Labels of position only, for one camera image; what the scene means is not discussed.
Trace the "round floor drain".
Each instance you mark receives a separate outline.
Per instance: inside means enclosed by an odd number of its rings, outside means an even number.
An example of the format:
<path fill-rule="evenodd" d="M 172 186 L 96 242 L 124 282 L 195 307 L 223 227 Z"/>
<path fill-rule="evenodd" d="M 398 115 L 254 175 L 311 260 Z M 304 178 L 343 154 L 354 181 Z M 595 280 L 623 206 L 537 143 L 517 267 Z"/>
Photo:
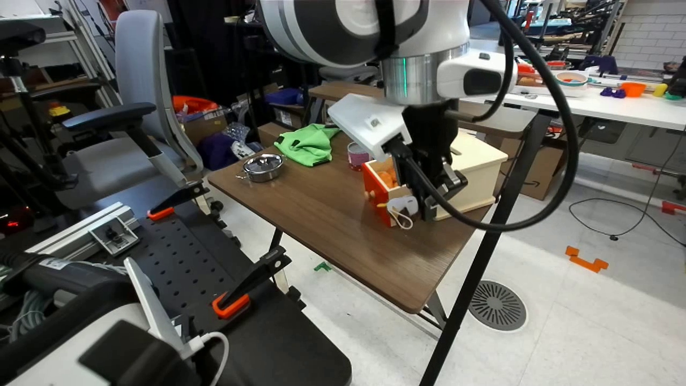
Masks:
<path fill-rule="evenodd" d="M 527 322 L 527 308 L 512 289 L 495 281 L 478 283 L 468 312 L 486 327 L 497 331 L 516 331 Z"/>

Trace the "white table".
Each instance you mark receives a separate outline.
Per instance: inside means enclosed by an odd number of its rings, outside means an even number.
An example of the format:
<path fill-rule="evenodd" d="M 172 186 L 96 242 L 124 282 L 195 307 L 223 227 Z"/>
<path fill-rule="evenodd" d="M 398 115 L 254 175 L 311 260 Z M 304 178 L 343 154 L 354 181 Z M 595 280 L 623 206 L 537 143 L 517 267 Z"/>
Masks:
<path fill-rule="evenodd" d="M 503 51 L 497 41 L 470 39 L 470 48 L 478 51 Z M 686 129 L 686 102 L 672 102 L 654 96 L 617 99 L 599 95 L 598 90 L 586 90 L 580 97 L 568 97 L 568 105 L 574 115 L 609 119 L 629 124 L 651 125 L 662 129 L 681 131 Z M 548 95 L 529 99 L 517 93 L 508 94 L 504 102 L 525 108 L 556 112 L 554 100 Z"/>

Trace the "cardboard box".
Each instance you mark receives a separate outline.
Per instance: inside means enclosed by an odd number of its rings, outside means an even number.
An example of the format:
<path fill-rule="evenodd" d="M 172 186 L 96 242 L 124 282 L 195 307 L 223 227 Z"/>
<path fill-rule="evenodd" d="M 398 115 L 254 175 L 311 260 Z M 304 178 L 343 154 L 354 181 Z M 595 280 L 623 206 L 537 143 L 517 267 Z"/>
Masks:
<path fill-rule="evenodd" d="M 522 141 L 495 135 L 487 135 L 485 141 L 508 156 L 508 160 L 502 163 L 499 172 L 499 183 L 502 183 L 521 150 Z M 544 138 L 523 183 L 521 193 L 540 201 L 545 200 L 553 183 L 563 174 L 567 152 L 568 145 L 564 139 Z"/>

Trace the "cream wooden drawer cabinet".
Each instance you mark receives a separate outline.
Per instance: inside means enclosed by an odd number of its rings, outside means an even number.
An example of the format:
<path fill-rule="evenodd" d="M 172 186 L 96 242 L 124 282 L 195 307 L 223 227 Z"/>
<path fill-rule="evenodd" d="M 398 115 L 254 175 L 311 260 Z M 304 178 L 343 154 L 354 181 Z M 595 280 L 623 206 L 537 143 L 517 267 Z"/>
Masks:
<path fill-rule="evenodd" d="M 451 162 L 444 158 L 432 181 L 439 193 L 461 213 L 492 205 L 499 170 L 507 154 L 465 129 L 458 130 L 449 151 Z"/>

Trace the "pink and white cup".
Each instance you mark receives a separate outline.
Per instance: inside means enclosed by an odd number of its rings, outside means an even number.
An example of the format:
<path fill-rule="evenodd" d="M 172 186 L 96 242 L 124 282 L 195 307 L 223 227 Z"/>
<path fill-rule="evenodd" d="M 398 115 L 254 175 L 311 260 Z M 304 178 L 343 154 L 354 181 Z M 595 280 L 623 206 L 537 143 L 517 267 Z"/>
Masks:
<path fill-rule="evenodd" d="M 360 171 L 365 163 L 373 160 L 370 154 L 357 142 L 350 142 L 346 149 L 348 166 L 352 170 Z"/>

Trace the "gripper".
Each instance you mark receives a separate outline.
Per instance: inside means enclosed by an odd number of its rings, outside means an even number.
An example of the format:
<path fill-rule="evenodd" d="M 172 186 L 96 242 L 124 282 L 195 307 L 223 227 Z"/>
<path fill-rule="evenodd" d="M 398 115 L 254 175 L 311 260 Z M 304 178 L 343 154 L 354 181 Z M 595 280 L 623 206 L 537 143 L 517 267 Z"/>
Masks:
<path fill-rule="evenodd" d="M 398 182 L 405 185 L 418 200 L 422 220 L 438 221 L 450 213 L 427 190 L 420 174 L 421 166 L 442 166 L 434 185 L 438 194 L 449 202 L 468 185 L 465 174 L 453 169 L 450 146 L 458 134 L 456 121 L 449 117 L 451 102 L 405 107 L 402 119 L 410 134 L 413 156 L 393 155 Z"/>

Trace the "black clamp with orange tip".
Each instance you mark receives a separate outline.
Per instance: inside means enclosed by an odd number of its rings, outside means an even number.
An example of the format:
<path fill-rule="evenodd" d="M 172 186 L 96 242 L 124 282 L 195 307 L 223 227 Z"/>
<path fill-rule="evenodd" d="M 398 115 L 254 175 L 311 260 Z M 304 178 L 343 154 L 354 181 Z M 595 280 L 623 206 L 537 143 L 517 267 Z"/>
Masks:
<path fill-rule="evenodd" d="M 220 320 L 232 320 L 250 307 L 250 293 L 258 286 L 274 278 L 292 260 L 285 254 L 285 248 L 274 247 L 260 258 L 233 289 L 225 291 L 212 301 L 211 306 Z"/>
<path fill-rule="evenodd" d="M 175 207 L 209 193 L 209 188 L 202 181 L 189 182 L 178 188 L 174 193 L 147 211 L 147 218 L 151 221 L 159 221 L 175 213 Z"/>

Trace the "small metal pot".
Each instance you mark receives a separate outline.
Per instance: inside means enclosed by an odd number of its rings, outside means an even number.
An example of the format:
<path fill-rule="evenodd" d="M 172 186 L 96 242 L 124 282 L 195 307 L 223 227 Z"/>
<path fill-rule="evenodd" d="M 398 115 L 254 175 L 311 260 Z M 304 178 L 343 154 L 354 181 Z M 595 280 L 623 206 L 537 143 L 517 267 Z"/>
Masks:
<path fill-rule="evenodd" d="M 264 183 L 279 177 L 284 168 L 285 157 L 278 154 L 260 154 L 243 162 L 242 168 L 235 175 L 254 183 Z"/>

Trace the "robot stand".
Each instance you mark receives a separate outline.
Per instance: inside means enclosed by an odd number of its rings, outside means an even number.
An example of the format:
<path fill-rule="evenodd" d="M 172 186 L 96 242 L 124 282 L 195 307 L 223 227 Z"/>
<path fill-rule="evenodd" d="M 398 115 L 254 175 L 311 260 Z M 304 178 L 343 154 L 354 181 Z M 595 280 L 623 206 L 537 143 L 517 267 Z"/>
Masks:
<path fill-rule="evenodd" d="M 131 207 L 140 222 L 132 257 L 159 289 L 162 305 L 189 318 L 193 333 L 220 331 L 230 353 L 219 386 L 350 386 L 351 362 L 270 280 L 250 292 L 248 309 L 226 322 L 211 301 L 235 287 L 252 261 L 192 202 L 152 222 L 147 210 L 172 193 L 152 181 L 58 217 L 56 229 L 30 229 L 0 239 L 0 250 L 23 250 L 111 204 Z"/>

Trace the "blue bin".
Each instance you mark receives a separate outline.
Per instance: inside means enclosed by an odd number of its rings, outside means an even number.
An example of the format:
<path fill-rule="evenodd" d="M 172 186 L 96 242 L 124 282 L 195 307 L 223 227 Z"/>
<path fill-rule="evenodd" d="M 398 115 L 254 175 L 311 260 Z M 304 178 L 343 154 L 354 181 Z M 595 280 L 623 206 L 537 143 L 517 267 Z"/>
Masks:
<path fill-rule="evenodd" d="M 265 101 L 270 105 L 302 107 L 304 96 L 299 88 L 282 88 L 265 95 Z"/>

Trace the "purple cloth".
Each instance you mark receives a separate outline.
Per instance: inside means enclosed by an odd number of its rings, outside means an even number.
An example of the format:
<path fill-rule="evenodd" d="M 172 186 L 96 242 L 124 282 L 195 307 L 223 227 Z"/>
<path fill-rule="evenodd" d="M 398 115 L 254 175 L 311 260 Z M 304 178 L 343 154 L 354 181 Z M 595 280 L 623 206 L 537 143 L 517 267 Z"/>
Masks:
<path fill-rule="evenodd" d="M 203 161 L 204 168 L 212 171 L 223 169 L 238 162 L 232 150 L 235 140 L 223 132 L 217 132 L 202 139 L 196 149 Z"/>

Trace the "white and teal bowl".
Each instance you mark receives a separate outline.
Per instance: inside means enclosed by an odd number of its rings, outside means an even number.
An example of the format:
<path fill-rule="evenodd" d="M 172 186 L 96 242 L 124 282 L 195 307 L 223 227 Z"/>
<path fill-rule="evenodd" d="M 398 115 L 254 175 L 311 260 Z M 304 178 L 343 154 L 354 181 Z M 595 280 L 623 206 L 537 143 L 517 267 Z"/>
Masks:
<path fill-rule="evenodd" d="M 585 88 L 590 81 L 583 71 L 553 71 L 553 75 L 559 85 L 566 87 Z"/>

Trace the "green cloth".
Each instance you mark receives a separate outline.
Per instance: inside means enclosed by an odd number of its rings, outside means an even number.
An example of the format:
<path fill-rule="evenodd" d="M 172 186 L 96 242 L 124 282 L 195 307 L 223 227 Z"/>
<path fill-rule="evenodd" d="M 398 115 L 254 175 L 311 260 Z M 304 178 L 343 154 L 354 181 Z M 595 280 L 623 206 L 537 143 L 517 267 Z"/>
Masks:
<path fill-rule="evenodd" d="M 340 132 L 333 124 L 311 124 L 291 132 L 284 132 L 274 142 L 279 151 L 291 161 L 313 168 L 332 160 L 331 140 Z"/>

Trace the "black and white plush toy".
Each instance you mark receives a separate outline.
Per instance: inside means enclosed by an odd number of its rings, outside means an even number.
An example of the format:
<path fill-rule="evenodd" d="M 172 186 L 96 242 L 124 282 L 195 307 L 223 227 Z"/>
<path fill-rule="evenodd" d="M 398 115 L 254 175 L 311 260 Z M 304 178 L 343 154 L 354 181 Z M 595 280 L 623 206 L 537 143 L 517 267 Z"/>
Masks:
<path fill-rule="evenodd" d="M 414 196 L 402 196 L 390 199 L 385 209 L 393 225 L 410 230 L 414 226 L 414 218 L 419 213 L 419 204 Z"/>

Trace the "stack of cardboard boxes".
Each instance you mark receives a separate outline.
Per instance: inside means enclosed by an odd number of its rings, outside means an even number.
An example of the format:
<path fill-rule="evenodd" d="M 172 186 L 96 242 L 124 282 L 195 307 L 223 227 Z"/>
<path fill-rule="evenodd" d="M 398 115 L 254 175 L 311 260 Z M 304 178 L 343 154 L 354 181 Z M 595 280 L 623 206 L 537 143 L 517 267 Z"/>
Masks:
<path fill-rule="evenodd" d="M 281 134 L 298 130 L 305 122 L 305 107 L 300 105 L 272 103 L 267 111 L 270 120 L 257 129 L 262 147 L 272 146 Z"/>

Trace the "grey office chair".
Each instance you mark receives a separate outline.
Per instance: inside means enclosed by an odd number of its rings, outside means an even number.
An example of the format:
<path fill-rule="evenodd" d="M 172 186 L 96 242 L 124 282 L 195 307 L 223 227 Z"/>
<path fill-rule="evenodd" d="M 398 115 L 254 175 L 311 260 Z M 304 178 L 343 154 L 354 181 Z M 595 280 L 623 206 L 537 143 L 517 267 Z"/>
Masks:
<path fill-rule="evenodd" d="M 57 192 L 78 209 L 157 176 L 179 188 L 201 181 L 204 164 L 178 122 L 163 52 L 162 19 L 152 10 L 123 12 L 115 32 L 115 70 L 122 104 L 83 113 L 62 123 L 69 132 L 115 133 L 113 139 L 67 155 L 73 188 Z"/>

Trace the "aluminium profile bar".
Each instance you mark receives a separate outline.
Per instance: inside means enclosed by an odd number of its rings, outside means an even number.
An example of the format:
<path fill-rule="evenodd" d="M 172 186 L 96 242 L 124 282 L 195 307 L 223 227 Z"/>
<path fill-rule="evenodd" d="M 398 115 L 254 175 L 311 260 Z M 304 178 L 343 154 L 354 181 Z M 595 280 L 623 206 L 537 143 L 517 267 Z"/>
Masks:
<path fill-rule="evenodd" d="M 26 250 L 67 261 L 85 261 L 99 252 L 120 256 L 139 242 L 139 220 L 131 207 L 117 202 Z"/>

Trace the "orange drawer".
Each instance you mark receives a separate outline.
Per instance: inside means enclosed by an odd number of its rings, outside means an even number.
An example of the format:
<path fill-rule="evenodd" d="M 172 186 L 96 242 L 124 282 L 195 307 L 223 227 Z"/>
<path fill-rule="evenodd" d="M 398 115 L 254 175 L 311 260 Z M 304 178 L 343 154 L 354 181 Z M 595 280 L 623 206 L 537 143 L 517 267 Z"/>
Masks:
<path fill-rule="evenodd" d="M 382 223 L 388 227 L 398 227 L 392 224 L 392 220 L 386 211 L 386 204 L 392 198 L 398 198 L 402 196 L 414 196 L 413 193 L 405 186 L 400 185 L 397 188 L 388 190 L 384 183 L 380 180 L 377 172 L 394 169 L 395 164 L 391 157 L 385 159 L 384 161 L 371 160 L 362 166 L 362 178 L 364 191 L 374 191 L 375 198 L 373 201 L 368 201 L 375 214 L 378 215 Z"/>

